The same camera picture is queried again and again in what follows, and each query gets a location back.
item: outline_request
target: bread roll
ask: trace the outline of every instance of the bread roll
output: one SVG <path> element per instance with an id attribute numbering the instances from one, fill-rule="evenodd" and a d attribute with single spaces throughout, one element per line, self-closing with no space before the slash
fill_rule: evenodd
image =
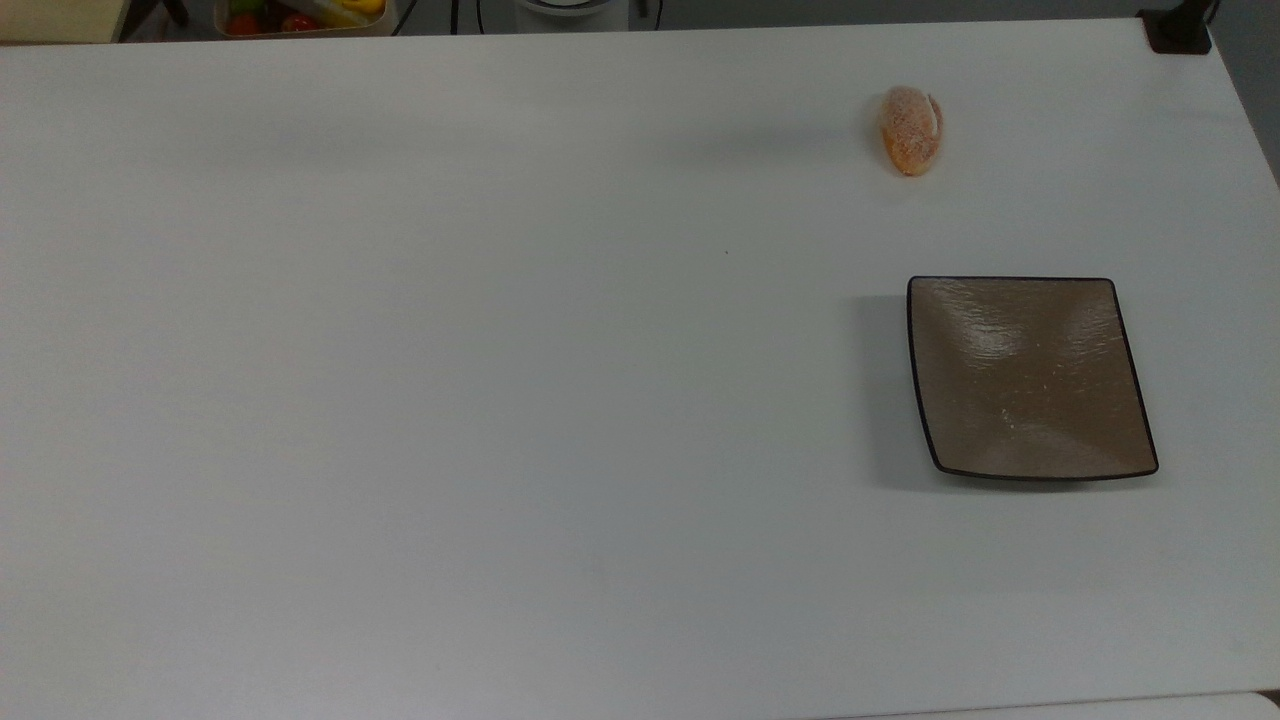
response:
<path id="1" fill-rule="evenodd" d="M 933 96 L 897 86 L 881 104 L 881 137 L 888 159 L 904 176 L 922 176 L 942 145 L 942 109 Z"/>

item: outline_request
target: black cable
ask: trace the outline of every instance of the black cable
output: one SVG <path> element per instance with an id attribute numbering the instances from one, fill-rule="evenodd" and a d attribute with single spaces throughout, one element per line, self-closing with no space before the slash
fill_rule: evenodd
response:
<path id="1" fill-rule="evenodd" d="M 399 35 L 401 28 L 404 27 L 404 20 L 408 19 L 408 14 L 413 12 L 416 5 L 417 0 L 410 0 L 408 8 L 404 8 L 404 14 L 401 15 L 401 22 L 396 23 L 396 29 L 392 31 L 392 35 Z"/>

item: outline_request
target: white table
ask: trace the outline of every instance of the white table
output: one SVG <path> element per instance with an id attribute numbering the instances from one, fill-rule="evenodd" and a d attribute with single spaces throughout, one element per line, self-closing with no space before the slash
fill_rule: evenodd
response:
<path id="1" fill-rule="evenodd" d="M 1280 710 L 1254 693 L 1073 702 L 997 710 L 893 715 L 899 720 L 1276 720 Z"/>
<path id="2" fill-rule="evenodd" d="M 6 716 L 1280 685 L 1280 195 L 1216 54 L 1082 20 L 0 67 Z M 946 113 L 919 181 L 868 132 L 895 83 Z M 1115 279 L 1160 473 L 934 471 L 929 273 Z"/>

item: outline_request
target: square plate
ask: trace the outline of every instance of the square plate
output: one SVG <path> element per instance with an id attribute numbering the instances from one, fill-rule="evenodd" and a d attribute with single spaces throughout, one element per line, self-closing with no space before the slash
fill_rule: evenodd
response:
<path id="1" fill-rule="evenodd" d="M 906 306 L 940 470 L 1103 480 L 1160 466 L 1111 281 L 915 277 Z"/>

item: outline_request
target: tomato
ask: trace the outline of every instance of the tomato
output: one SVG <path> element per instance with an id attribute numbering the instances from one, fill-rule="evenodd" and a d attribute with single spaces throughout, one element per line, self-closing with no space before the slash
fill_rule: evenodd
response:
<path id="1" fill-rule="evenodd" d="M 232 15 L 232 19 L 227 20 L 227 35 L 261 35 L 262 23 L 257 22 L 257 15 L 253 13 L 241 13 L 238 15 Z"/>
<path id="2" fill-rule="evenodd" d="M 293 13 L 280 20 L 280 32 L 303 32 L 308 29 L 320 29 L 320 23 L 311 15 Z"/>

